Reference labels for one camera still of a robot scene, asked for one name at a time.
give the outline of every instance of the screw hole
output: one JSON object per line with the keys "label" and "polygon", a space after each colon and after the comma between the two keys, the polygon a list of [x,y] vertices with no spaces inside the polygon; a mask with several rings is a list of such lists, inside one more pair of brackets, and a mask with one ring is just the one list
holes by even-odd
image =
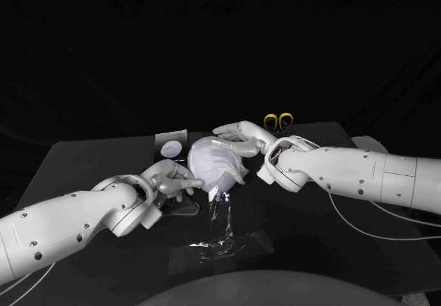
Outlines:
{"label": "screw hole", "polygon": [[42,252],[35,253],[35,260],[40,260],[43,258]]}

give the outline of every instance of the table surface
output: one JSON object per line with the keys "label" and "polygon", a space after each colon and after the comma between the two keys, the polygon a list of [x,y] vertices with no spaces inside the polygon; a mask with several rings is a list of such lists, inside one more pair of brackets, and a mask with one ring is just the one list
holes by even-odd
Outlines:
{"label": "table surface", "polygon": [[[340,124],[290,127],[320,146],[356,147]],[[212,133],[189,133],[189,143]],[[52,147],[17,210],[72,191],[89,190],[108,177],[140,174],[153,164],[154,136],[59,142]],[[339,217],[327,192],[308,182],[298,193],[267,185],[257,172],[262,155],[244,159],[245,185],[231,192],[232,229],[265,231],[274,253],[236,263],[236,270],[293,270],[357,284],[383,295],[441,289],[441,262],[425,241],[389,241],[359,233]],[[117,237],[104,230],[84,250],[61,260],[17,305],[135,305],[170,287],[215,274],[213,268],[169,276],[169,250],[208,239],[208,194],[197,190],[196,216],[172,216],[151,229],[141,225]],[[365,231],[386,237],[419,237],[412,223],[368,201],[333,196],[342,214]],[[392,212],[399,207],[383,205]],[[48,268],[7,292],[13,302]]]}

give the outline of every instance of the crumpled plastic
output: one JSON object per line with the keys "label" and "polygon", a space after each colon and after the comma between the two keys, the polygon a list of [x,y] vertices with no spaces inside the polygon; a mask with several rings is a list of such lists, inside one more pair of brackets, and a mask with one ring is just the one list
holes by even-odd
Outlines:
{"label": "crumpled plastic", "polygon": [[242,156],[226,149],[216,148],[212,140],[215,136],[200,138],[192,145],[189,152],[189,170],[196,179],[205,181],[202,190],[209,193],[209,201],[219,201],[221,195],[231,190],[238,182],[245,184],[244,176],[249,172],[242,165]]}

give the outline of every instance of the white cable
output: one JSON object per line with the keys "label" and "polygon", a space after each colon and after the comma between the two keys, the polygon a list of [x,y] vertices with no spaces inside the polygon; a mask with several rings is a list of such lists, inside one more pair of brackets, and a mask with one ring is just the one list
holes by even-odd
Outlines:
{"label": "white cable", "polygon": [[32,273],[26,274],[25,277],[16,281],[16,283],[13,285],[10,285],[10,287],[7,289],[4,289],[1,292],[0,292],[0,296],[32,275]]}
{"label": "white cable", "polygon": [[346,223],[350,225],[350,227],[357,230],[360,233],[363,233],[365,235],[370,236],[370,237],[375,237],[375,238],[379,238],[379,239],[386,239],[386,240],[398,240],[398,241],[412,241],[412,240],[425,240],[425,239],[437,239],[437,238],[441,238],[441,236],[428,236],[428,237],[419,237],[419,238],[389,238],[389,237],[382,237],[382,236],[376,236],[373,234],[369,234],[366,233],[365,231],[362,231],[359,228],[356,228],[355,225],[352,225],[352,223],[344,219],[344,216],[342,216],[340,212],[339,212],[339,209],[337,209],[337,206],[333,202],[333,197],[331,197],[331,194],[329,193],[329,198],[330,198],[330,202],[333,203],[333,207],[342,217],[342,219],[346,221]]}
{"label": "white cable", "polygon": [[419,221],[419,220],[406,218],[406,217],[404,217],[402,215],[396,215],[393,212],[388,211],[388,209],[382,208],[373,201],[369,201],[369,202],[370,202],[380,210],[383,210],[388,214],[393,215],[395,217],[398,217],[398,218],[401,218],[401,219],[404,219],[404,220],[412,221],[412,222],[415,222],[415,223],[421,223],[421,224],[425,224],[425,225],[437,226],[438,228],[441,228],[441,224],[424,222],[424,221]]}
{"label": "white cable", "polygon": [[35,283],[35,285],[30,287],[30,289],[25,292],[25,294],[16,299],[16,302],[20,301],[20,299],[23,299],[23,297],[26,296],[26,294],[33,290],[35,286],[39,284],[39,282],[43,280],[45,276],[48,275],[50,269],[53,268],[55,263],[52,264],[49,270],[46,271],[45,275],[42,276],[42,278],[39,279],[39,281]]}

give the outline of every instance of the black table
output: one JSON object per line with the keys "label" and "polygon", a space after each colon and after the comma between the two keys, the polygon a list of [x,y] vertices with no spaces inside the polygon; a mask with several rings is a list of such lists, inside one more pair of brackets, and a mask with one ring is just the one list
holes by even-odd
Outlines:
{"label": "black table", "polygon": [[[320,146],[356,147],[334,122],[290,127]],[[212,133],[189,133],[192,144]],[[140,174],[153,164],[154,136],[59,142],[52,147],[17,210],[101,180]],[[359,233],[339,217],[326,191],[307,183],[298,193],[258,178],[262,156],[245,159],[246,184],[231,192],[235,234],[264,231],[274,253],[238,261],[236,270],[295,270],[352,282],[388,296],[441,289],[441,262],[425,241],[379,240]],[[196,191],[199,214],[163,219],[150,230],[141,225],[117,238],[104,230],[86,248],[55,264],[45,280],[17,305],[135,305],[174,285],[216,273],[215,268],[169,276],[172,248],[205,241],[208,195]],[[365,231],[386,237],[419,237],[412,223],[383,213],[368,201],[333,196],[342,214]],[[402,213],[399,207],[385,206]],[[48,268],[1,297],[13,302]]]}

